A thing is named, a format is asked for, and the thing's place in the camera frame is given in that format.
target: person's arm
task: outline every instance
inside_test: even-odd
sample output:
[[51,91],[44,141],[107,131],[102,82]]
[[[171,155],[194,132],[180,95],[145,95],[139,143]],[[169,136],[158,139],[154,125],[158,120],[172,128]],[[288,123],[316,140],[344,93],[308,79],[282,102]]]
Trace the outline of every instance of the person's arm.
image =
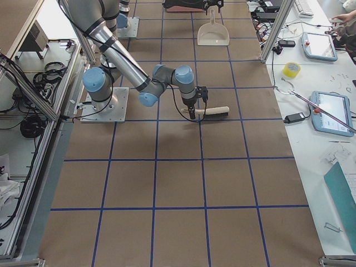
[[348,14],[340,14],[340,15],[334,17],[333,19],[335,19],[335,18],[341,19],[342,20],[341,24],[345,24],[345,23],[351,21],[355,17],[356,17],[356,10],[351,11]]

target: tablet screen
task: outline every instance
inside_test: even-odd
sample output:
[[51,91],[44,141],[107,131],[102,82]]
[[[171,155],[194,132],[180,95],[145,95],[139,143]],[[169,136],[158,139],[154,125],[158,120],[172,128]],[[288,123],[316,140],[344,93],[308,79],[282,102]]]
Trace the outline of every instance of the tablet screen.
[[329,36],[308,33],[310,54],[322,57],[334,57]]
[[[319,106],[332,114],[342,122],[348,124],[347,121],[347,111],[344,97],[341,96],[331,96],[325,95],[323,93],[319,94],[320,96],[320,104]],[[322,127],[326,129],[348,132],[348,129],[338,123],[336,120],[330,118],[329,116],[322,113]]]

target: yellow tape roll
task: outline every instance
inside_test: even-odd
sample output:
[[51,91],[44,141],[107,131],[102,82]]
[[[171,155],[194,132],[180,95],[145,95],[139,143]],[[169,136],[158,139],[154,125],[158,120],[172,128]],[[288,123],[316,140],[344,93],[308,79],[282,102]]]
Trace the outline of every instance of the yellow tape roll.
[[295,76],[297,76],[299,71],[300,65],[295,62],[288,62],[282,70],[283,74],[289,78],[294,78]]

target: person's hand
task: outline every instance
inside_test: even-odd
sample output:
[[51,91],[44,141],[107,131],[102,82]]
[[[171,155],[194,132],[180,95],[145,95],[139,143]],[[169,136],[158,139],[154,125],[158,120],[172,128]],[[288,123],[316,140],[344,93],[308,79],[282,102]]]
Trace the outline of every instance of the person's hand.
[[333,19],[335,19],[335,18],[341,20],[342,23],[340,23],[340,24],[341,24],[341,25],[344,25],[344,24],[346,24],[347,22],[349,22],[350,20],[352,20],[352,19],[354,18],[354,16],[352,16],[351,13],[348,13],[348,14],[340,14],[340,15],[334,17]]

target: tablet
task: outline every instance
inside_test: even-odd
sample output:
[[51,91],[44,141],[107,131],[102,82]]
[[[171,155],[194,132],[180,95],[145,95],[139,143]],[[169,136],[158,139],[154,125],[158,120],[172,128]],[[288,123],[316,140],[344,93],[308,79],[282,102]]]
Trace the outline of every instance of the tablet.
[[[347,98],[347,96],[319,91],[314,91],[311,95],[311,102],[317,104],[320,108],[353,127],[350,112],[350,100]],[[323,113],[312,113],[311,117],[313,126],[317,131],[348,137],[354,136],[353,132],[328,115]]]
[[332,37],[328,34],[303,32],[301,45],[307,58],[325,61],[338,60]]

